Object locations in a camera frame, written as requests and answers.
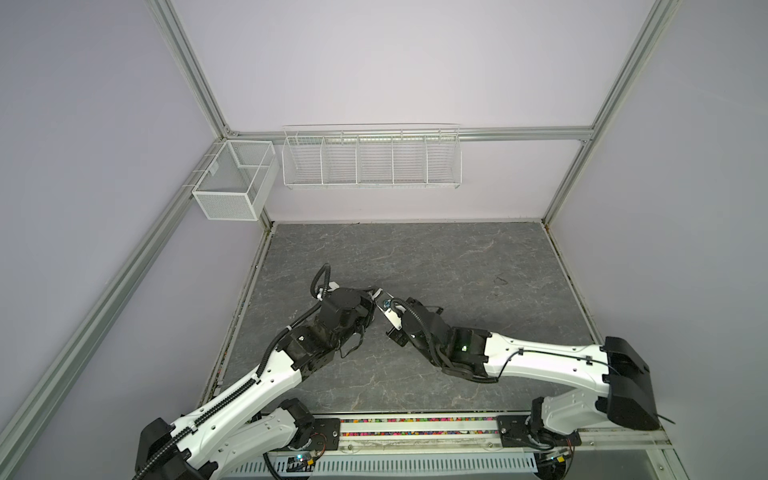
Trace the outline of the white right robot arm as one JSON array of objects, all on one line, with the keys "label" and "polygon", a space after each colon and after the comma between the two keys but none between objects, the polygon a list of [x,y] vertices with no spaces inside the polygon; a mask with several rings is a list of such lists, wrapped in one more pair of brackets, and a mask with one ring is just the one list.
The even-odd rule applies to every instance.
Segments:
[{"label": "white right robot arm", "polygon": [[376,305],[391,324],[389,337],[412,345],[446,375],[478,384],[521,377],[568,387],[534,399],[528,416],[505,428],[515,446],[545,451],[574,445],[580,429],[604,422],[635,431],[661,427],[650,368],[623,338],[582,346],[530,342],[451,326],[440,308],[413,298],[381,297]]}]

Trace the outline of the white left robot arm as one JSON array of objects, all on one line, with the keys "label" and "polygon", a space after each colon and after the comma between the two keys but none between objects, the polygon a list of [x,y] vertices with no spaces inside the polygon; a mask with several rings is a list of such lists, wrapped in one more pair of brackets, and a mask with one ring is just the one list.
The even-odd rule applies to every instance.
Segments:
[{"label": "white left robot arm", "polygon": [[197,410],[168,423],[158,418],[140,434],[137,479],[219,479],[233,468],[287,446],[302,447],[313,415],[297,399],[264,408],[327,365],[372,323],[381,292],[319,288],[308,311],[268,344],[257,367]]}]

